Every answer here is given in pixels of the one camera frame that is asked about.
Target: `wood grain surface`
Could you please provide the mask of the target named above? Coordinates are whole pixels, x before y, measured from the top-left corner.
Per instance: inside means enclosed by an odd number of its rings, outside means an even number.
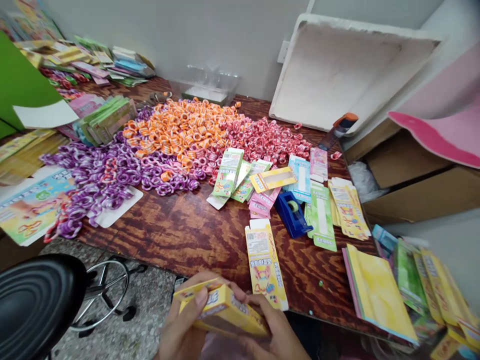
[[[117,84],[98,87],[89,83],[82,90],[104,98],[121,94],[139,102],[147,99],[150,92],[168,91],[170,87],[166,80],[157,77],[135,88]],[[253,120],[268,116],[268,101],[240,95],[234,100],[241,102],[239,112]],[[278,123],[293,126],[282,121]],[[317,144],[324,135],[321,131],[308,128],[302,128],[301,133],[313,144]],[[332,149],[339,150],[338,145]],[[328,175],[351,179],[342,157],[329,161]],[[154,190],[142,190],[143,198],[112,227],[92,228],[86,224],[78,240],[187,277],[200,270],[211,270],[236,282],[242,289],[251,290],[244,230],[250,221],[248,205],[229,200],[217,211],[206,202],[212,190],[213,187],[206,181],[194,193],[160,197]],[[371,238],[366,241],[351,239],[335,227],[338,251],[332,252],[314,246],[306,235],[291,239],[275,208],[271,211],[270,223],[292,311],[371,336],[398,341],[389,338],[385,331],[358,319],[355,314],[341,248],[350,243],[362,252],[377,255]]]

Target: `glue bottle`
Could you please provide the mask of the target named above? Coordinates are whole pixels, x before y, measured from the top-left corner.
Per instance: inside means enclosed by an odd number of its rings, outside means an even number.
[[[347,131],[355,124],[359,119],[357,115],[352,112],[347,112],[341,118],[339,118],[331,130],[325,135],[322,141],[318,144],[318,147],[322,150],[328,151],[335,145],[335,143],[347,133]]]

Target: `green panel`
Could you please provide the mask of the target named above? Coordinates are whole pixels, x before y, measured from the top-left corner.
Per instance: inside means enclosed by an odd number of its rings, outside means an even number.
[[[62,96],[9,38],[0,31],[0,118],[17,129],[24,129],[13,105],[42,107],[62,100]],[[11,134],[0,124],[0,138]]]

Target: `chrome stool leg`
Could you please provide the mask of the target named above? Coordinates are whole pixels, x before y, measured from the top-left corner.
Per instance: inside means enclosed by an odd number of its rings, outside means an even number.
[[[98,285],[92,285],[86,289],[85,297],[83,299],[83,301],[86,302],[86,306],[83,311],[81,311],[77,315],[75,321],[70,326],[71,330],[79,332],[79,337],[82,338],[90,335],[95,329],[95,327],[105,321],[111,314],[116,314],[119,316],[122,315],[123,321],[129,321],[135,316],[137,312],[137,308],[135,306],[128,306],[123,311],[120,311],[118,307],[122,302],[129,287],[130,275],[134,273],[143,273],[147,270],[148,267],[146,265],[139,265],[132,270],[129,270],[128,267],[122,262],[122,260],[124,259],[112,256],[109,260],[100,262],[87,270],[87,274],[95,274],[95,276],[92,277],[94,279],[97,273],[96,269],[102,268]],[[122,274],[117,278],[107,282],[107,274],[110,265],[119,267]],[[112,300],[107,295],[108,290],[114,286],[123,287],[121,296],[115,304],[113,304]],[[106,305],[108,313],[104,315],[100,320],[89,320],[81,324],[81,321],[85,317],[85,314],[88,312],[92,304],[97,300],[102,301],[103,304]]]

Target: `tape dispenser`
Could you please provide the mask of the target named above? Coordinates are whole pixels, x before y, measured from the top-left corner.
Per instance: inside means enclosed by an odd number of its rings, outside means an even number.
[[[299,238],[314,229],[313,226],[307,225],[300,204],[291,191],[279,194],[274,205],[292,239]]]

